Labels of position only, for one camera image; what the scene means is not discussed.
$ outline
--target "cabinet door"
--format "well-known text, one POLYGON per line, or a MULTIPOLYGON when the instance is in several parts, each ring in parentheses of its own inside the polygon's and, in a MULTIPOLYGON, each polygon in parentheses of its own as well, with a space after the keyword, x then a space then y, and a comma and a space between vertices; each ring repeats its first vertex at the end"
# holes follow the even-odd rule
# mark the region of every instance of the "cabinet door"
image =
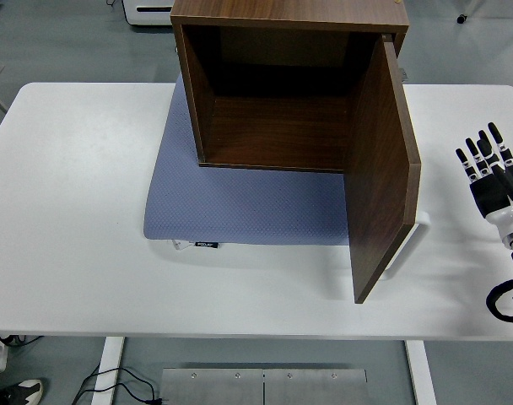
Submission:
POLYGON ((382 35, 366 72, 346 152, 354 298, 364 302, 416 217, 421 162, 392 37, 382 35))

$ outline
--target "brown wooden box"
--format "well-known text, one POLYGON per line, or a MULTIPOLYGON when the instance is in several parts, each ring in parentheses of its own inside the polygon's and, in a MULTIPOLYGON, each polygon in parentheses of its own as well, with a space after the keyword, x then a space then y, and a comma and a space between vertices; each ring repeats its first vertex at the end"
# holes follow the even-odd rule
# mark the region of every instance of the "brown wooden box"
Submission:
POLYGON ((356 302, 412 228, 420 160, 395 0, 176 0, 200 165, 343 172, 356 302))

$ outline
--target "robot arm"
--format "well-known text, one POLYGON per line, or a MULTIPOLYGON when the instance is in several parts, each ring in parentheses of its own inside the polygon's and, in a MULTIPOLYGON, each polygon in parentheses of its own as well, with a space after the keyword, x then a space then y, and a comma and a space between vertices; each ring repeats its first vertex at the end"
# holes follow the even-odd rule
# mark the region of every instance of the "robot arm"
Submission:
MULTIPOLYGON (((460 148, 456 153, 470 181, 470 190, 479 212, 497 227, 502 243, 512 250, 513 260, 513 155, 492 122, 489 123, 489 131, 498 153, 494 152, 484 131, 478 133, 479 140, 476 143, 471 138, 466 140, 475 166, 471 165, 460 148)), ((513 280, 508 280, 494 287, 487 297, 487 307, 501 321, 513 322, 513 316, 502 314, 496 307, 499 298, 512 290, 513 280)))

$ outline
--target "black cable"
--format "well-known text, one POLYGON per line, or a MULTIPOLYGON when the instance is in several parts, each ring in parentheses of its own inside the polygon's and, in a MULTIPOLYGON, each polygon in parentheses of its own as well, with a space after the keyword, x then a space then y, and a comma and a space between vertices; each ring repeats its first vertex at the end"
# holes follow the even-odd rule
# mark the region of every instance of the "black cable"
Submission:
POLYGON ((504 281, 502 284, 494 287, 487 296, 485 304, 493 316, 501 321, 513 323, 513 316, 502 314, 496 307, 496 302, 505 293, 509 293, 513 289, 513 280, 504 281))
POLYGON ((122 386, 122 387, 125 389, 125 391, 127 391, 127 393, 128 393, 131 397, 133 397, 134 399, 136 399, 137 401, 139 401, 139 402, 141 402, 141 403, 147 403, 148 405, 160 405, 160 404, 163 402, 163 400, 162 400, 161 398, 157 398, 157 399, 155 399, 155 398, 154 398, 154 399, 148 399, 148 400, 147 400, 147 399, 141 399, 141 398, 139 398, 139 397, 135 396, 135 395, 131 392, 131 390, 130 390, 129 388, 127 388, 127 386, 126 386, 124 383, 122 383, 122 382, 117 382, 117 383, 116 383, 116 384, 114 384, 113 386, 109 386, 108 388, 104 388, 104 389, 102 389, 102 390, 95 390, 95 389, 93 389, 93 390, 84 390, 84 391, 81 391, 81 392, 80 392, 80 393, 75 397, 75 402, 77 402, 77 401, 80 399, 80 397, 81 397, 83 394, 85 394, 86 392, 106 392, 106 391, 111 390, 112 388, 116 388, 117 386, 122 386))
POLYGON ((77 395, 75 396, 75 398, 73 399, 73 402, 72 402, 72 405, 75 405, 78 400, 80 399, 80 397, 86 393, 86 392, 105 392, 105 391, 108 391, 108 390, 111 390, 112 388, 115 388, 116 386, 123 386, 123 388, 129 393, 129 395, 131 397, 133 397, 134 399, 136 399, 137 401, 140 401, 142 403, 147 403, 149 405, 160 405, 162 403, 162 399, 161 398, 155 398, 155 391, 154 391, 154 386, 152 386, 148 381, 146 380, 143 380, 142 378, 139 378, 137 377, 136 375, 134 375, 130 370, 126 369, 125 367, 116 367, 114 369, 110 369, 110 370, 104 370, 104 371, 101 371, 101 372, 97 372, 97 370, 99 369, 100 367, 100 364, 97 365, 97 367, 95 367, 94 371, 92 371, 92 373, 90 375, 88 375, 86 378, 84 378, 84 380, 82 381, 82 384, 80 385, 80 388, 78 389, 78 393, 77 395), (127 388, 127 386, 123 383, 116 383, 115 385, 113 386, 110 386, 108 388, 105 388, 103 390, 95 390, 95 389, 90 389, 90 390, 83 390, 82 391, 82 388, 84 387, 84 385, 86 384, 86 382, 90 379, 90 378, 93 378, 93 377, 96 377, 98 375, 103 375, 103 374, 106 374, 106 373, 110 373, 112 371, 116 371, 116 370, 122 370, 122 371, 126 371, 129 375, 131 375, 135 380, 138 380, 138 381, 141 381, 143 382, 144 384, 147 384, 150 389, 152 390, 152 399, 151 400, 143 400, 143 399, 140 399, 138 397, 135 397, 135 395, 127 388))
POLYGON ((9 337, 0 336, 0 342, 2 342, 8 348, 22 348, 23 346, 28 346, 29 344, 36 342, 41 338, 44 338, 44 336, 38 336, 35 339, 31 339, 30 341, 26 342, 26 336, 24 336, 24 340, 22 340, 19 335, 9 335, 9 337))

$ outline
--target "white table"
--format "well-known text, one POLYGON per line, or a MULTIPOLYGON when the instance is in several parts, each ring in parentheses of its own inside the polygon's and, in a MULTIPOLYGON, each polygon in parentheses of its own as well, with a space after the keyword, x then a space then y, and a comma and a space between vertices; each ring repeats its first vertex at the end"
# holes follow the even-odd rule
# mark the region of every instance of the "white table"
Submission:
MULTIPOLYGON (((0 126, 0 332, 170 337, 513 339, 485 297, 510 252, 455 156, 513 89, 407 85, 432 227, 354 304, 348 248, 177 251, 143 236, 173 84, 29 84, 0 126)), ((502 311, 513 311, 509 300, 502 311)))

